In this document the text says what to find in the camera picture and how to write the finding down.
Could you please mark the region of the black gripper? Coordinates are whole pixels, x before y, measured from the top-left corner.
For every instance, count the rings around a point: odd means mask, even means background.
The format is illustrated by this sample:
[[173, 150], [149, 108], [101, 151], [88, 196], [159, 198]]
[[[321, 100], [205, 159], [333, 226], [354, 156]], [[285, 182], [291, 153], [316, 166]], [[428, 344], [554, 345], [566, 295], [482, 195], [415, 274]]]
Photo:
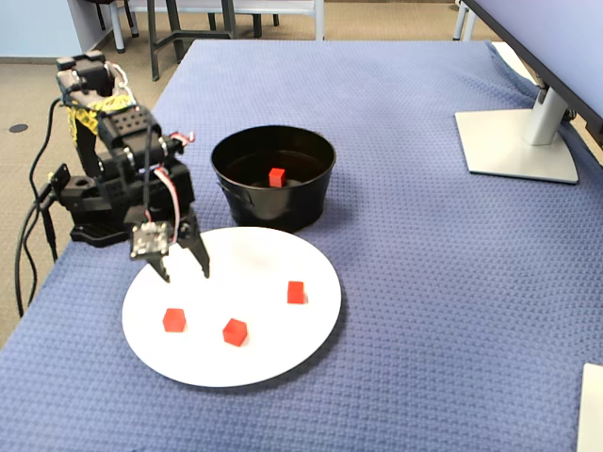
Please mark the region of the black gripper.
[[[156, 167], [157, 170], [168, 176], [175, 187], [178, 205], [182, 218], [178, 225], [177, 243], [182, 249], [190, 250], [194, 258], [201, 266], [204, 277], [210, 277], [210, 257], [201, 237], [198, 220], [193, 209], [188, 209], [195, 201], [193, 185], [187, 167], [183, 164], [171, 167]], [[124, 223], [134, 224], [146, 220], [142, 212], [143, 206], [143, 183], [144, 176], [138, 175], [130, 185], [130, 204], [126, 208]], [[172, 196], [166, 185], [153, 173], [150, 175], [148, 211], [153, 221], [168, 220], [175, 222], [174, 206]], [[171, 277], [163, 263], [168, 252], [147, 252], [144, 260], [155, 270], [158, 276], [165, 282], [170, 283]]]

